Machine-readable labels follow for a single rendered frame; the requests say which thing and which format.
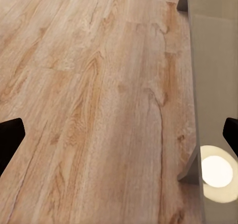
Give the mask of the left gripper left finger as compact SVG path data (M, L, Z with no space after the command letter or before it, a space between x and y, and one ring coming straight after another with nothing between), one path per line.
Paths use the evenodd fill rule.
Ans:
M0 176L25 137L21 118L0 123Z

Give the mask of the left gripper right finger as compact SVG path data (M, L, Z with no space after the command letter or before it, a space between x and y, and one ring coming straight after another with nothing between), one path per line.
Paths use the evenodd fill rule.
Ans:
M238 119L227 118L224 124L223 136L238 156Z

